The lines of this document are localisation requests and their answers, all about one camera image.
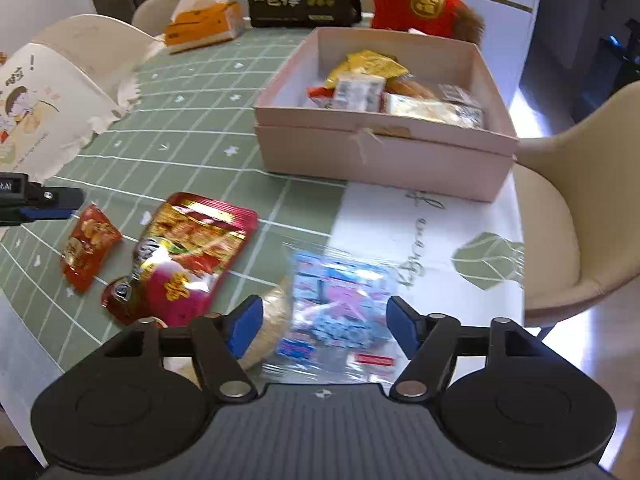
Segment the red quail eggs packet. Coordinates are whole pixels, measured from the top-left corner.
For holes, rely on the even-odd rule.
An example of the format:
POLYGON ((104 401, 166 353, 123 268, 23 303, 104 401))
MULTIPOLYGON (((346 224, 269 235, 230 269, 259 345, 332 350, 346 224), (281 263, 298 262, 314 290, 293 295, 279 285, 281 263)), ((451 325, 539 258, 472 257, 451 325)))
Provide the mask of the red quail eggs packet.
POLYGON ((121 240, 122 233, 95 204, 80 214, 61 256, 63 275, 76 292, 88 290, 103 261, 121 240))

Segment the large red snack pouch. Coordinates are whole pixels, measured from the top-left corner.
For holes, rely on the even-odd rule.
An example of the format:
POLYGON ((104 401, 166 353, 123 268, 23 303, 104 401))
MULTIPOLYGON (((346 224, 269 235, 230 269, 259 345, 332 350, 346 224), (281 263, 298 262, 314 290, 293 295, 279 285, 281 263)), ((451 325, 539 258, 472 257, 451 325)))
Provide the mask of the large red snack pouch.
POLYGON ((258 227, 258 214, 187 192, 155 211, 132 251, 128 274, 112 281, 102 307, 119 323, 158 318, 169 327, 205 314, 216 289, 258 227))

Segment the gold foil snack packet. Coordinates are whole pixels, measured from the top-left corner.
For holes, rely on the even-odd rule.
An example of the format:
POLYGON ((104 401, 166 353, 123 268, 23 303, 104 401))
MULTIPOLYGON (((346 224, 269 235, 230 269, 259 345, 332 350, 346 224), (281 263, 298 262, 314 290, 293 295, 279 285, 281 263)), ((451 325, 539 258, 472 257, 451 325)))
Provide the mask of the gold foil snack packet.
POLYGON ((343 74, 377 76, 389 80, 406 76, 408 73, 408 68, 399 64, 394 58, 371 50, 362 50, 346 55, 346 60, 330 71, 324 86, 334 89, 338 77, 343 74))

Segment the oat bar clear wrapper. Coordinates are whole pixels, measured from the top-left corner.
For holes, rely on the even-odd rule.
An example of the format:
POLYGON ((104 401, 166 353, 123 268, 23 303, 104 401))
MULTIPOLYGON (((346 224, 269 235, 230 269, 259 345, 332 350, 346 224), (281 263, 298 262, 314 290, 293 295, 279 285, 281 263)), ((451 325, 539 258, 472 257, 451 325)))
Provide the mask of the oat bar clear wrapper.
POLYGON ((280 341, 288 332, 292 321, 291 279, 285 278, 279 285, 262 296, 262 327, 248 349, 239 359, 243 370, 269 359, 276 352, 280 341))

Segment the green grid tablecloth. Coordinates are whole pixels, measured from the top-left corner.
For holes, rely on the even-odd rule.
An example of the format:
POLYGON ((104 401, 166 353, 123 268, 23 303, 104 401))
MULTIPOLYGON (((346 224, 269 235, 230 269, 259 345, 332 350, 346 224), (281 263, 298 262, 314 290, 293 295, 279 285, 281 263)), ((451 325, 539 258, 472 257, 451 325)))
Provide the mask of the green grid tablecloth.
POLYGON ((175 192, 258 214, 256 235, 214 301, 217 311, 279 284, 288 248, 299 245, 395 263, 398 292, 421 312, 444 312, 465 325, 523 318, 523 235, 512 180, 484 204, 265 170, 253 101, 302 39, 292 30, 256 30, 142 67, 140 105, 54 178, 81 186, 124 237, 85 295, 61 272, 72 222, 37 222, 2 235, 1 405, 24 445, 35 445, 29 412, 36 396, 116 334, 101 292, 128 271, 145 223, 175 192))

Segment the beige chair right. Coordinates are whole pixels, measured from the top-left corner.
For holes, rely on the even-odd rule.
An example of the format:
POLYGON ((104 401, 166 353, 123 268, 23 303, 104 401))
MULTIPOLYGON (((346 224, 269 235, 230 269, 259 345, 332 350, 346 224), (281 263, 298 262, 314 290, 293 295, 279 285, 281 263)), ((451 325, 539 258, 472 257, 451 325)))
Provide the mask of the beige chair right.
POLYGON ((524 318, 548 327, 639 275, 639 86, 565 132, 518 144, 524 318))

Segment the hawthorn stick snack packet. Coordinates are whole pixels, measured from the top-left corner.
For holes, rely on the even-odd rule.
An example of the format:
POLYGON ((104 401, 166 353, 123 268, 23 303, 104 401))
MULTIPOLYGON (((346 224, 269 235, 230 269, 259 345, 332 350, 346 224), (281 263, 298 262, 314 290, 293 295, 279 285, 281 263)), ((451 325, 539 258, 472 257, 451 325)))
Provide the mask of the hawthorn stick snack packet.
POLYGON ((335 90, 326 87, 312 87, 307 89, 307 98, 318 107, 329 110, 333 106, 335 90))

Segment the rice cracker snack bag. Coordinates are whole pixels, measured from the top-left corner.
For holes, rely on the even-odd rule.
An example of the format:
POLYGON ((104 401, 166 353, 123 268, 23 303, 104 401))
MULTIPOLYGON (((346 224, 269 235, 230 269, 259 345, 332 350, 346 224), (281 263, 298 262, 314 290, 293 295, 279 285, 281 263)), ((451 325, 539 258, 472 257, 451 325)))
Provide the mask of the rice cracker snack bag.
POLYGON ((419 99, 386 92, 383 112, 461 128, 485 128, 485 114, 480 103, 458 87, 445 89, 440 99, 419 99))

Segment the orange tissue box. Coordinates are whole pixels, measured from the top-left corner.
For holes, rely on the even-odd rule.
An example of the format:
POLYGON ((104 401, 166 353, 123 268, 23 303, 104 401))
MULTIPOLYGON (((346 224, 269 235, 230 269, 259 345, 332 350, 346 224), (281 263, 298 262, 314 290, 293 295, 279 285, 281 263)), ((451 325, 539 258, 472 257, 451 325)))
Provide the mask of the orange tissue box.
POLYGON ((179 0, 164 30, 170 54, 235 40, 245 29, 241 5, 233 0, 179 0))

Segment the pink cardboard box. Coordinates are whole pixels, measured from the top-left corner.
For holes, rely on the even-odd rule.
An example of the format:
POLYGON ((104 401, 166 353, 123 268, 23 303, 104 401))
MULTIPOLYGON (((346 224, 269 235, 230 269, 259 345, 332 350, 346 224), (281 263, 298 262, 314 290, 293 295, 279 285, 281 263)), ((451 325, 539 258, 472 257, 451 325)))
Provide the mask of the pink cardboard box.
POLYGON ((411 188, 492 202, 514 162, 518 137, 474 44, 370 28, 317 28, 254 102, 265 168, 275 174, 411 188), (396 58, 421 84, 468 90, 484 112, 471 129, 356 110, 326 110, 307 98, 349 53, 396 58))

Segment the red plush horse toy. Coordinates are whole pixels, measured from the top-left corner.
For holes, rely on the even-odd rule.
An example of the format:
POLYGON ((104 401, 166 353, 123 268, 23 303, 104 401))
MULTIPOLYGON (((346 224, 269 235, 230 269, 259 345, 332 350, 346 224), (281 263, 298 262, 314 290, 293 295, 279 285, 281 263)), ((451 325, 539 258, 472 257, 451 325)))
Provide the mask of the red plush horse toy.
POLYGON ((461 0, 373 0, 373 29, 424 34, 479 46, 485 22, 461 0))

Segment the blue pink candy packet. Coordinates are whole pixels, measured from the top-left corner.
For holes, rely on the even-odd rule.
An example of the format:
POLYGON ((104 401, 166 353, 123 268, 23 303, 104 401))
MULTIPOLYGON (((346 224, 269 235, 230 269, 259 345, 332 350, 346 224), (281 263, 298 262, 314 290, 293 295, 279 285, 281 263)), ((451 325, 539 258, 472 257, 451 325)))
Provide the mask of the blue pink candy packet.
POLYGON ((406 362, 386 322, 387 301, 399 288, 396 266, 317 244, 285 248, 291 313, 262 376, 390 388, 406 362))

